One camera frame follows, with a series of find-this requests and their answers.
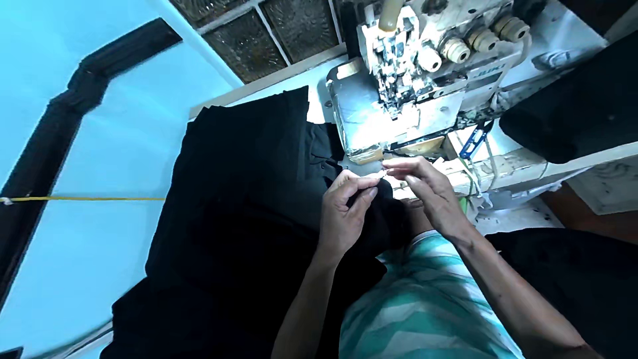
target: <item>black fabric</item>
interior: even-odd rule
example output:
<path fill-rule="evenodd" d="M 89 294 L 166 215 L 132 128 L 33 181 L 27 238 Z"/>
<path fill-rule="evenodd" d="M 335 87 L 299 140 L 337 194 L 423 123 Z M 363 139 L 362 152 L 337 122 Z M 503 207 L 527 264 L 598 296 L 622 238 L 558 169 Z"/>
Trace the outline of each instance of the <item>black fabric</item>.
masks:
<path fill-rule="evenodd" d="M 306 122 L 307 111 L 305 87 L 204 109 L 188 125 L 147 277 L 113 305 L 102 358 L 270 356 L 343 157 L 335 126 Z M 345 308 L 385 273 L 375 256 L 409 239 L 403 206 L 378 187 L 337 268 L 319 356 L 337 356 Z"/>
<path fill-rule="evenodd" d="M 638 141 L 638 31 L 506 111 L 506 135 L 555 164 Z"/>
<path fill-rule="evenodd" d="M 603 357 L 638 358 L 636 245 L 560 228 L 486 238 Z"/>

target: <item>yellow string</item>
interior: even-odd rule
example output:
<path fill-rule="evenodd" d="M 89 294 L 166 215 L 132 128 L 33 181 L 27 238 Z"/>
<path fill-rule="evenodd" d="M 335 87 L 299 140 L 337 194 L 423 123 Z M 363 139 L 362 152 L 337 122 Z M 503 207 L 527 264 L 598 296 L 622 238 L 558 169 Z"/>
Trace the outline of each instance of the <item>yellow string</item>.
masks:
<path fill-rule="evenodd" d="M 16 197 L 9 198 L 11 202 L 26 201 L 164 201 L 165 198 L 159 197 Z"/>

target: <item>light blue wall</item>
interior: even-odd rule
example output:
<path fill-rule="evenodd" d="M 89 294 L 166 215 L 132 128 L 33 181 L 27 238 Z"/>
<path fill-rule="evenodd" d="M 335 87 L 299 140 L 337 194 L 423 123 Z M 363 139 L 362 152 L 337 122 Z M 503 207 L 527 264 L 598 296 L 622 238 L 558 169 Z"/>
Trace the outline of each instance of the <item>light blue wall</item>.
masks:
<path fill-rule="evenodd" d="M 78 62 L 157 16 L 145 1 L 0 3 L 0 183 Z M 188 109 L 230 90 L 185 44 L 121 75 L 84 116 L 54 193 L 164 197 Z M 106 321 L 144 276 L 162 205 L 48 203 L 0 313 L 0 351 L 28 357 Z"/>

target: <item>person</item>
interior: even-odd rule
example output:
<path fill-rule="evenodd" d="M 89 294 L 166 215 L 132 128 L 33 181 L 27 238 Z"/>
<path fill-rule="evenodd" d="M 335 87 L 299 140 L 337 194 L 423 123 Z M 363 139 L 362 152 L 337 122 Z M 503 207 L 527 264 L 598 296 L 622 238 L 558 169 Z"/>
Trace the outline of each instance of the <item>person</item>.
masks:
<path fill-rule="evenodd" d="M 340 357 L 601 358 L 468 221 L 445 175 L 422 157 L 383 166 L 419 198 L 409 205 L 421 233 L 379 257 L 388 272 L 346 311 Z M 318 246 L 272 358 L 314 357 L 335 269 L 361 234 L 377 183 L 344 170 L 323 196 Z"/>

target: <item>blue scissors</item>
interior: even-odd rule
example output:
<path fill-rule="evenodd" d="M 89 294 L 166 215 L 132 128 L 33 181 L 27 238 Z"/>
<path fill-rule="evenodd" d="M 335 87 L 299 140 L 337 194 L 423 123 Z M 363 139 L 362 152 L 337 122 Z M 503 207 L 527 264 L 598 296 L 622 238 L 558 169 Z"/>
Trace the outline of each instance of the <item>blue scissors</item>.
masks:
<path fill-rule="evenodd" d="M 472 132 L 468 142 L 466 142 L 463 146 L 463 149 L 459 153 L 459 157 L 464 160 L 470 159 L 472 154 L 474 154 L 474 151 L 479 148 L 487 137 L 487 134 L 492 130 L 492 127 L 494 127 L 494 120 L 480 122 Z"/>

